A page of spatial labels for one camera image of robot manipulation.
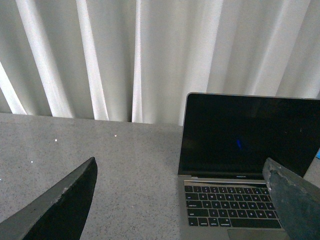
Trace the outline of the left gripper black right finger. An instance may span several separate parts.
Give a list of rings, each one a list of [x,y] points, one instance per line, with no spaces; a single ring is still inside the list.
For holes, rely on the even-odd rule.
[[[262,174],[281,225],[292,240],[320,238],[320,188],[267,158]]]

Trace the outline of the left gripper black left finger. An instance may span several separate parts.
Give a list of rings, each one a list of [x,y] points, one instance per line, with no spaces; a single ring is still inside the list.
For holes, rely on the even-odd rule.
[[[78,240],[91,208],[98,166],[91,157],[0,224],[2,240]]]

